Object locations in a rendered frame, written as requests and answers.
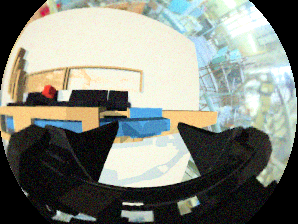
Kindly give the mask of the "blue bar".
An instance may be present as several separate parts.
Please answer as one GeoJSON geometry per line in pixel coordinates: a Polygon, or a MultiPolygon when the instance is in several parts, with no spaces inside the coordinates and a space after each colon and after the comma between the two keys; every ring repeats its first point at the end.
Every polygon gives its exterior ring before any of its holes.
{"type": "Polygon", "coordinates": [[[129,108],[130,117],[110,117],[100,119],[100,127],[104,124],[118,121],[117,137],[130,136],[130,139],[137,137],[160,136],[161,132],[169,131],[169,117],[162,117],[162,108],[129,108]]]}

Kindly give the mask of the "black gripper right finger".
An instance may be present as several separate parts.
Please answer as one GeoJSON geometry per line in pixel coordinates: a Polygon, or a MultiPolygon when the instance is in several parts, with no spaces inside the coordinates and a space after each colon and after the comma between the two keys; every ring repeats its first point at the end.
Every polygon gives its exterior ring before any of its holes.
{"type": "Polygon", "coordinates": [[[225,152],[229,140],[238,135],[241,136],[242,131],[243,125],[217,133],[193,127],[193,125],[181,123],[181,121],[178,123],[181,139],[185,141],[186,148],[188,148],[201,176],[213,171],[213,165],[217,164],[222,152],[225,152]]]}

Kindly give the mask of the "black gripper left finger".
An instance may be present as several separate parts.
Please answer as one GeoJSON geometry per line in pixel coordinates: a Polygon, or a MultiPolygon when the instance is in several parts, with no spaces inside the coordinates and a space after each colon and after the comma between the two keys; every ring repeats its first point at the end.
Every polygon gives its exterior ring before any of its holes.
{"type": "Polygon", "coordinates": [[[118,121],[80,133],[52,124],[44,125],[44,127],[47,127],[48,133],[51,133],[51,144],[56,144],[57,147],[60,145],[67,151],[69,149],[89,180],[100,180],[105,160],[108,159],[110,148],[120,128],[118,121]]]}

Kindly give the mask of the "red block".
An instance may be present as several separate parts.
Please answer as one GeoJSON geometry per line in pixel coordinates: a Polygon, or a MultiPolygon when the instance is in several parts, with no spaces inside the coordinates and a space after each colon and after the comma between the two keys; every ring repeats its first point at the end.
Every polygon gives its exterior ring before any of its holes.
{"type": "Polygon", "coordinates": [[[53,88],[53,85],[45,85],[43,95],[45,95],[45,97],[53,97],[53,95],[56,95],[56,88],[53,88]]]}

